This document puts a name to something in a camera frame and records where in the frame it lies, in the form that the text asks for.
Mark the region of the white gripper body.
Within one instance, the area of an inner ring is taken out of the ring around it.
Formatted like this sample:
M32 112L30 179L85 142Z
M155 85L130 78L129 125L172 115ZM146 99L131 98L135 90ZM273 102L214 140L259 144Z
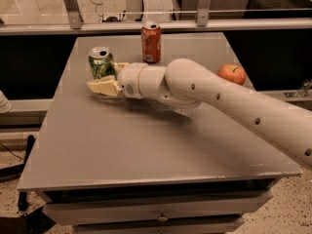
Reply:
M122 92L127 98L141 99L138 79L140 72L147 66L146 63L134 62L122 68L117 76Z

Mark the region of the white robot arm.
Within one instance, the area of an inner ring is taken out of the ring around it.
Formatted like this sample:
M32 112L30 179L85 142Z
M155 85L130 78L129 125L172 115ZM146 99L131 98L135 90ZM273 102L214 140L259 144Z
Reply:
M108 98L151 98L177 108L204 102L312 168L311 111L229 82L193 60L178 58L166 66L133 62L87 87Z

